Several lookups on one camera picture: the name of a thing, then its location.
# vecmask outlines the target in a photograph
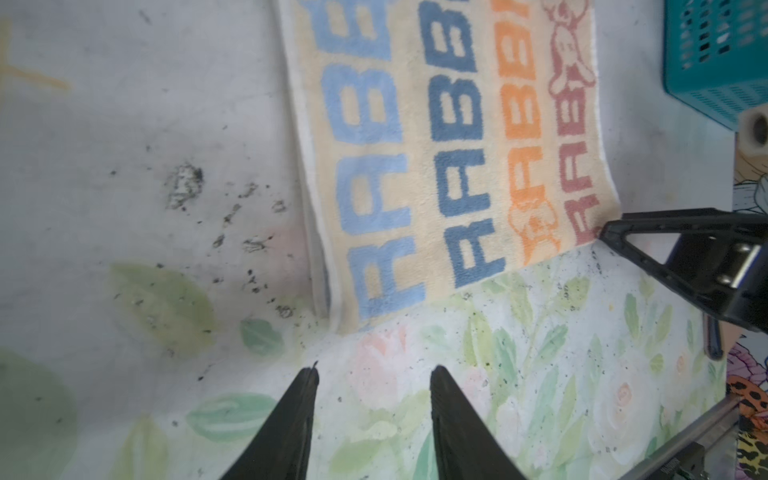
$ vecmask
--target yellow mark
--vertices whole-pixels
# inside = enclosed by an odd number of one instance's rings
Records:
[[[51,87],[58,90],[69,90],[69,83],[58,78],[48,77],[32,70],[8,65],[8,47],[11,44],[11,21],[7,18],[0,19],[0,89],[2,89],[5,77],[20,78],[39,87]]]

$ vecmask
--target beige towel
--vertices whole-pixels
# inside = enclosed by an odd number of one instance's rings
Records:
[[[587,0],[277,1],[316,299],[342,332],[619,217]]]

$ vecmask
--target folded towel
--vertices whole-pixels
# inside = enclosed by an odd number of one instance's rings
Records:
[[[277,1],[316,308],[339,331],[620,216],[588,0]]]

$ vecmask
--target table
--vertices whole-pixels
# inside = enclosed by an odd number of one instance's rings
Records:
[[[624,210],[729,208],[733,135],[660,87],[663,2],[596,9]],[[536,478],[618,478],[722,398],[698,313],[600,244],[329,333],[267,0],[0,18],[0,476],[219,478],[315,361],[310,478],[435,478],[438,363]]]

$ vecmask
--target basket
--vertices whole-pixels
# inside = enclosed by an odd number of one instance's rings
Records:
[[[667,0],[664,86],[731,130],[768,102],[768,0]]]

